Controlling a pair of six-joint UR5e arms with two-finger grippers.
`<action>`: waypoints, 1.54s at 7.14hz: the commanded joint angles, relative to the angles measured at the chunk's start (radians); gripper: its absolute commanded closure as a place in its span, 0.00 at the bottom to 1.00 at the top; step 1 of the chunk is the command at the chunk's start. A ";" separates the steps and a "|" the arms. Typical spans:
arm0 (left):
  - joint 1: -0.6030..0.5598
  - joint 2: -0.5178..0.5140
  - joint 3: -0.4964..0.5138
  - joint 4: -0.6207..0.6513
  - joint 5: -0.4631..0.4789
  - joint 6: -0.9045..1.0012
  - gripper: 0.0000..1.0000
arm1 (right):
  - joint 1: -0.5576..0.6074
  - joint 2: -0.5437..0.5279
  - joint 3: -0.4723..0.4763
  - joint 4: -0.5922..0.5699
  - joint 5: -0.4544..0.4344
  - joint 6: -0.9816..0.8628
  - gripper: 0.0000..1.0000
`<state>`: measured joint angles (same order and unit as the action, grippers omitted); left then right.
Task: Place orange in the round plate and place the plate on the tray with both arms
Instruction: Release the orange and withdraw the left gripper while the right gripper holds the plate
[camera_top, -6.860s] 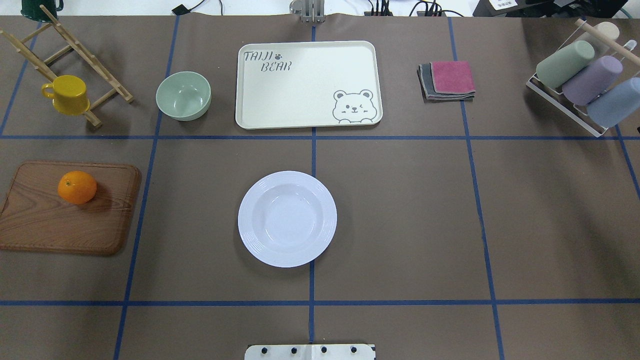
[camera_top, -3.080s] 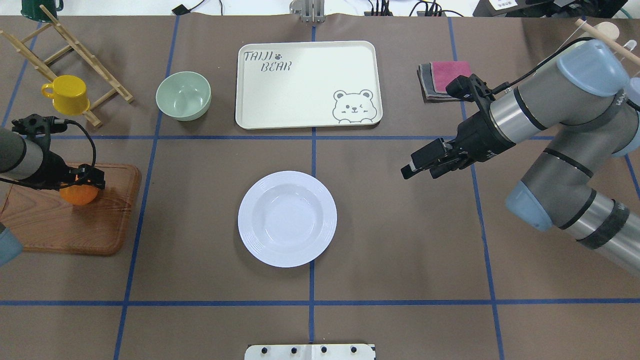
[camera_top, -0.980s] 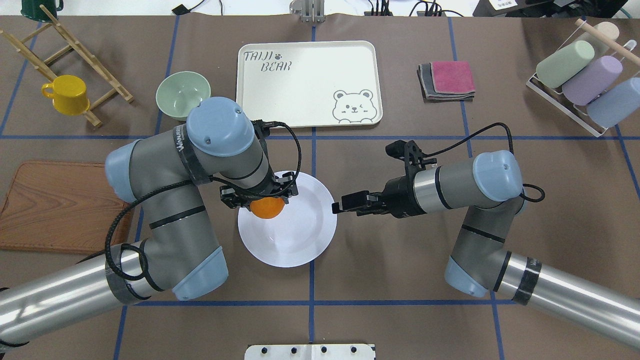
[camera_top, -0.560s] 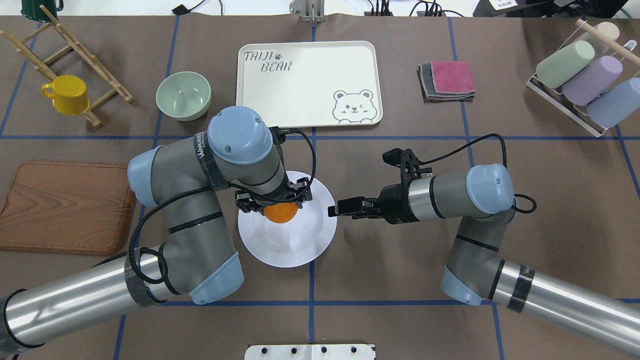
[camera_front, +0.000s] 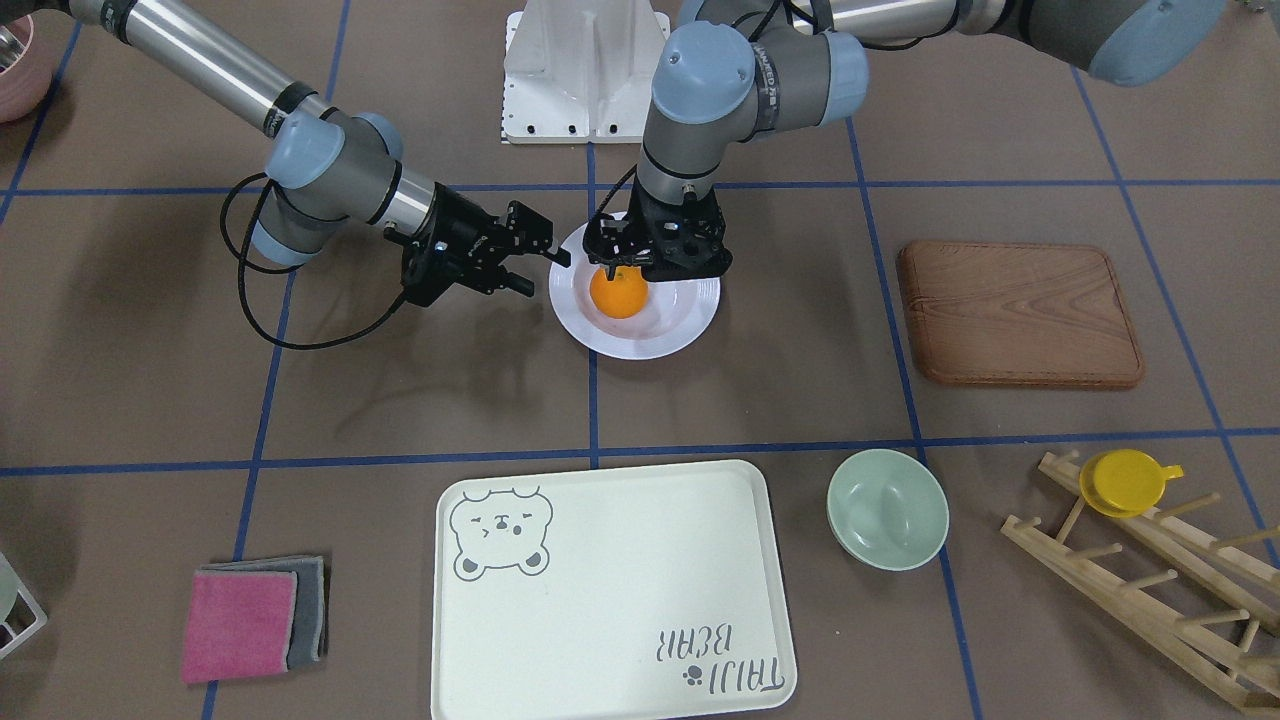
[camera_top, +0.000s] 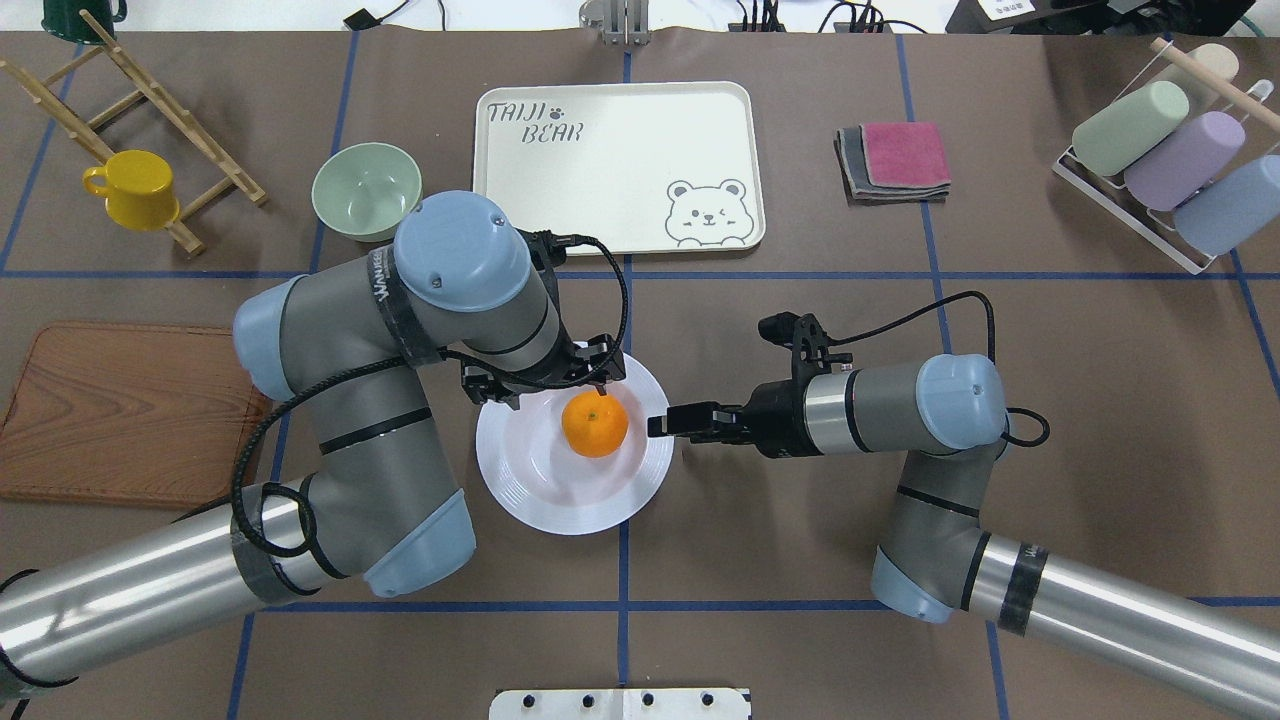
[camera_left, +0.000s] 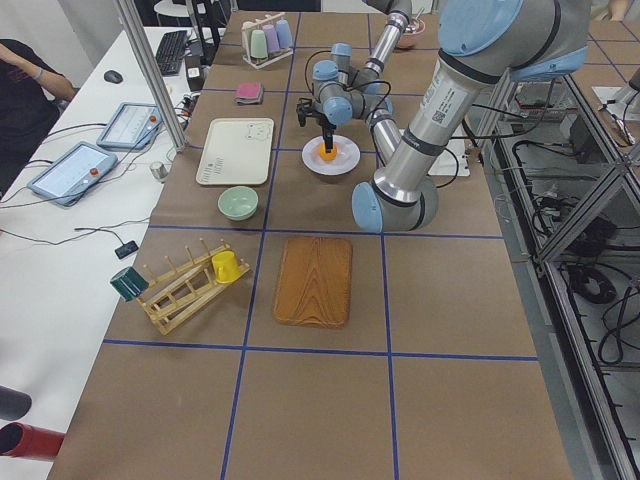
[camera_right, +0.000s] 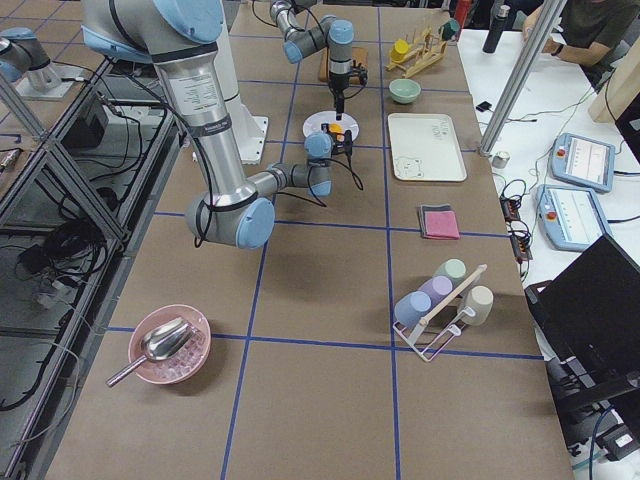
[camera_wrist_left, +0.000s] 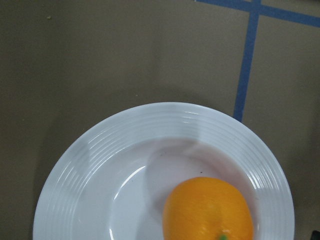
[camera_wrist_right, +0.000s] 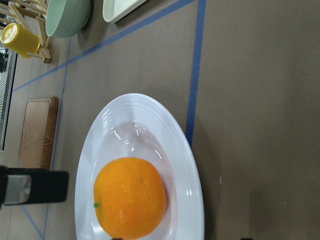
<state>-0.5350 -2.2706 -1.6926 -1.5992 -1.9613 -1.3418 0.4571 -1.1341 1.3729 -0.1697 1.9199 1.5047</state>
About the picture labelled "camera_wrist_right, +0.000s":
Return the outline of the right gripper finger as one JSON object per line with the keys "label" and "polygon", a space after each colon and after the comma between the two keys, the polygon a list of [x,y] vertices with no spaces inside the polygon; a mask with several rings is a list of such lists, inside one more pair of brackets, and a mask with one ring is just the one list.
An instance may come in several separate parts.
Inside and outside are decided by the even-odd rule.
{"label": "right gripper finger", "polygon": [[68,186],[67,171],[0,166],[1,206],[61,203]]}

